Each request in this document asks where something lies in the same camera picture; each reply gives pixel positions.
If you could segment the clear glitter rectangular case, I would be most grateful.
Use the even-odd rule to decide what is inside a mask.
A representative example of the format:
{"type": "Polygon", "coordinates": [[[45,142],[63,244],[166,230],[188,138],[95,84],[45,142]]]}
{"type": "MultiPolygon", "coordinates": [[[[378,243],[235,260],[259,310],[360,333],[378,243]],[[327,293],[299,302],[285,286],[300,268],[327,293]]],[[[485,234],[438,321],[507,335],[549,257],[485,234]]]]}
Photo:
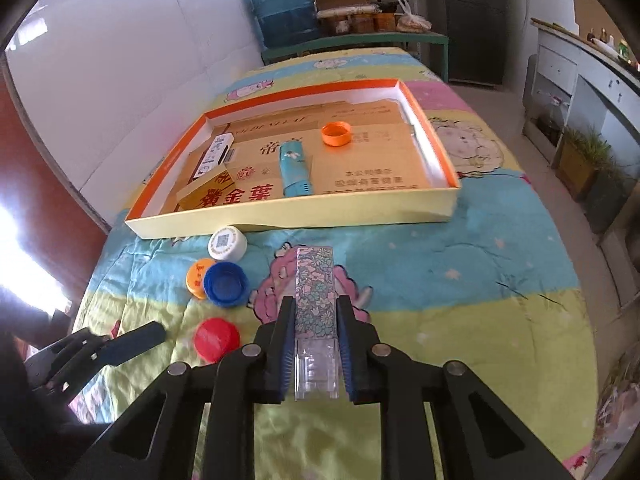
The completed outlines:
{"type": "Polygon", "coordinates": [[[337,340],[333,252],[329,247],[296,249],[296,400],[338,397],[340,346],[337,340]]]}

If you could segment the potted green plant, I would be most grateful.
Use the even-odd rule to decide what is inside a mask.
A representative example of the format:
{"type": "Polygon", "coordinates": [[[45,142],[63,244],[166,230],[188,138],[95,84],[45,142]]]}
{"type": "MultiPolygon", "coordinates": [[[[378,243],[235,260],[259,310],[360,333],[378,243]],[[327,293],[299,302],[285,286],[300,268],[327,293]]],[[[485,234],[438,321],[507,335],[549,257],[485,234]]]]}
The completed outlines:
{"type": "Polygon", "coordinates": [[[584,200],[599,172],[611,161],[611,145],[601,133],[565,128],[556,176],[575,202],[584,200]]]}

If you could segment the gold shiny rectangular box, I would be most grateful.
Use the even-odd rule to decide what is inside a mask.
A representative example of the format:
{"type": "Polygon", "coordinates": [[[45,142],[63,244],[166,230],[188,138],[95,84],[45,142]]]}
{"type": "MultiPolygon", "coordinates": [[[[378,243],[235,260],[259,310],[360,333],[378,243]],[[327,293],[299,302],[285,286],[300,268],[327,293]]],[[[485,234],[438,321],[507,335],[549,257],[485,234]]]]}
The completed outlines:
{"type": "Polygon", "coordinates": [[[234,181],[229,171],[220,167],[207,171],[177,193],[178,205],[184,210],[213,207],[234,181]]]}

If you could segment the white QR code cap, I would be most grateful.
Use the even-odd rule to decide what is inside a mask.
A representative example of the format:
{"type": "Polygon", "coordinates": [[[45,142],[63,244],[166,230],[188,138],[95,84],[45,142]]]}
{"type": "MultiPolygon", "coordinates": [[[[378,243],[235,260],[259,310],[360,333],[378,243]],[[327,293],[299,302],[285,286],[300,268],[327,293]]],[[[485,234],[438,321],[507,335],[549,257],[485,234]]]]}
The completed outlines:
{"type": "Polygon", "coordinates": [[[218,229],[207,243],[209,255],[216,261],[239,262],[247,251],[247,238],[235,226],[218,229]]]}

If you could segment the orange printed bottle cap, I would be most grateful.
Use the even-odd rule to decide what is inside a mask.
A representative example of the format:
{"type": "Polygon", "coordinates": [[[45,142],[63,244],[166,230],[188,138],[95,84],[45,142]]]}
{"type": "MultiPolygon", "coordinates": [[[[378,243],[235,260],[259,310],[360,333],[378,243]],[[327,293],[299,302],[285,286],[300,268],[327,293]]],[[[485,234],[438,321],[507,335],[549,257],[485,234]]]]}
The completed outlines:
{"type": "Polygon", "coordinates": [[[186,289],[199,300],[206,298],[204,290],[204,276],[208,269],[216,263],[211,258],[201,258],[191,264],[186,272],[186,289]]]}

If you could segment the translucent orange cap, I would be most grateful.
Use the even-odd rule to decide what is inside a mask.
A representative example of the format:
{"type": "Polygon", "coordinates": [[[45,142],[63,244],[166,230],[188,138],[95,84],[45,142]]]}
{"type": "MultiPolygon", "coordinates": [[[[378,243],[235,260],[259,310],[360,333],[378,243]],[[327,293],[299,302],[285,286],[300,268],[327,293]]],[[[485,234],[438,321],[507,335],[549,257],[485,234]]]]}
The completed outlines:
{"type": "Polygon", "coordinates": [[[320,134],[322,142],[330,148],[341,148],[352,142],[352,126],[348,122],[328,122],[320,134]]]}

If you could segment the red bottle cap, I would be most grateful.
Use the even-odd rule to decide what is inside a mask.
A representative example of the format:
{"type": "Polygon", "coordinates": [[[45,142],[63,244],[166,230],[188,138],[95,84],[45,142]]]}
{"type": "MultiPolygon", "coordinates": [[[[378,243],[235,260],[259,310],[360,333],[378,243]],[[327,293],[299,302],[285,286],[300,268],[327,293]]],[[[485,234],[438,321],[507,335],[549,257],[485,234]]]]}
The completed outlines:
{"type": "Polygon", "coordinates": [[[240,348],[240,332],[224,318],[208,318],[201,322],[192,338],[198,356],[206,363],[217,363],[240,348]]]}

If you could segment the teal floral rectangular box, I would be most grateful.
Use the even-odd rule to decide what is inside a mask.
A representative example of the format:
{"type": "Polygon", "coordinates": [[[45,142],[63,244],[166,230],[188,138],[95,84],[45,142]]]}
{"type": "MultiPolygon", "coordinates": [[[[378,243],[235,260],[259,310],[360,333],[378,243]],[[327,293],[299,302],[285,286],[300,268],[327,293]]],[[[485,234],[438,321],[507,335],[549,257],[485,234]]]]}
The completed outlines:
{"type": "Polygon", "coordinates": [[[314,194],[302,142],[292,140],[280,145],[279,169],[285,197],[314,194]]]}

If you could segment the colourful cartoon sheep blanket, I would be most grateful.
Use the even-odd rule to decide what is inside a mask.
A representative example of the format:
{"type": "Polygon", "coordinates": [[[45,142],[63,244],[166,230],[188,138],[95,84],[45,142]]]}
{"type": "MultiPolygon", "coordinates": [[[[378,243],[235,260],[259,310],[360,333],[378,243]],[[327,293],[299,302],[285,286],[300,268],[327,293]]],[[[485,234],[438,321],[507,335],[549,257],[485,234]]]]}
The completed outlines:
{"type": "MultiPolygon", "coordinates": [[[[330,246],[338,286],[370,314],[384,340],[418,361],[469,364],[581,477],[597,404],[585,299],[548,210],[486,122],[428,68],[392,48],[309,55],[254,70],[221,101],[381,78],[402,80],[441,136],[469,133],[480,144],[477,154],[452,159],[462,190],[450,221],[254,233],[241,264],[259,297],[222,315],[252,338],[267,316],[266,296],[288,281],[297,247],[330,246]]],[[[101,370],[72,402],[82,422],[111,422],[170,363],[200,362],[194,332],[220,311],[188,292],[186,271],[205,254],[204,237],[142,240],[114,223],[75,325],[123,334],[157,321],[168,338],[101,370]]]]}

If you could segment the white kitchen counter cabinet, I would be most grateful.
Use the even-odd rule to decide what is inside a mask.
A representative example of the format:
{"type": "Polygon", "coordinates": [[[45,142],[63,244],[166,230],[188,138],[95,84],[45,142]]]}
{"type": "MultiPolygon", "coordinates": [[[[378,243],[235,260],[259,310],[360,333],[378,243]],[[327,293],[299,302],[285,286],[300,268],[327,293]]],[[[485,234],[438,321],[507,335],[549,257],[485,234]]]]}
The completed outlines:
{"type": "Polygon", "coordinates": [[[612,166],[639,177],[639,79],[606,53],[539,20],[537,52],[525,84],[523,134],[552,170],[565,128],[593,129],[611,145],[612,166]]]}

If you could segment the blue water jug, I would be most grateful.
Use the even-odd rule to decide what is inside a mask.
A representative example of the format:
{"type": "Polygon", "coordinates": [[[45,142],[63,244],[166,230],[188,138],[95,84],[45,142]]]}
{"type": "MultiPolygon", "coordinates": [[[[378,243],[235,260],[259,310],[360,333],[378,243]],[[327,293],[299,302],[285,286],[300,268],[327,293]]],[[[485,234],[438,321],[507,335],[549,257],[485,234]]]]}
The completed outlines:
{"type": "Polygon", "coordinates": [[[248,0],[267,49],[295,46],[318,39],[314,0],[248,0]]]}

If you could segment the black refrigerator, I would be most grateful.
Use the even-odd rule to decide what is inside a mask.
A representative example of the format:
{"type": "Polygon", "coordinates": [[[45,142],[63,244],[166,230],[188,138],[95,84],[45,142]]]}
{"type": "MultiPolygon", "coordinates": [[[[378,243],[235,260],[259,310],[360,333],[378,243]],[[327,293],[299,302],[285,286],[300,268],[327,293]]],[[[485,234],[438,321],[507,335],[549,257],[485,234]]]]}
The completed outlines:
{"type": "Polygon", "coordinates": [[[506,0],[426,0],[434,31],[449,38],[449,79],[495,87],[506,67],[506,0]]]}

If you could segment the white cartoon rectangular box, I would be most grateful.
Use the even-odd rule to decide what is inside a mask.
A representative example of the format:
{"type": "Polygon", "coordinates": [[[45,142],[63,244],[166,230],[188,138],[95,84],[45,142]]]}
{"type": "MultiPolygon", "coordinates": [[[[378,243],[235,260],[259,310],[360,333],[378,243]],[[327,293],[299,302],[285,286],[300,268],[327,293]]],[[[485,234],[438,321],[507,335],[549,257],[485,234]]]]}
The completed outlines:
{"type": "Polygon", "coordinates": [[[231,132],[221,133],[215,136],[198,161],[191,180],[196,180],[204,176],[206,172],[220,166],[226,159],[229,148],[232,147],[233,142],[234,136],[231,132]]]}

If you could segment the blue bottle cap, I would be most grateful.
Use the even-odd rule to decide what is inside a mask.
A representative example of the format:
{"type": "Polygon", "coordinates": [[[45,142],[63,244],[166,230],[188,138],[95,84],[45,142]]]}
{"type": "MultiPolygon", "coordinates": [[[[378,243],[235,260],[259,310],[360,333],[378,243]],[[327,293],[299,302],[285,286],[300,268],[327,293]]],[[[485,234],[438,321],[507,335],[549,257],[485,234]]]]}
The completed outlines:
{"type": "Polygon", "coordinates": [[[204,274],[205,296],[221,308],[233,308],[246,304],[250,284],[243,269],[236,263],[214,263],[204,274]]]}

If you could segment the plastic bag of food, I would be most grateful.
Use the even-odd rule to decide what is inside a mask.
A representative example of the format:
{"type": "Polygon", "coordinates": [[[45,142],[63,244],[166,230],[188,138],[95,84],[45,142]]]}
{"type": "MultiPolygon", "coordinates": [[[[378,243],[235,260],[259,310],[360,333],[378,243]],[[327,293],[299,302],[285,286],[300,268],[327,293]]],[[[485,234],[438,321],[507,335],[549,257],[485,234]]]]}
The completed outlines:
{"type": "Polygon", "coordinates": [[[401,8],[401,14],[396,24],[398,32],[426,34],[432,30],[432,23],[423,16],[414,14],[408,0],[397,0],[397,2],[401,8]]]}

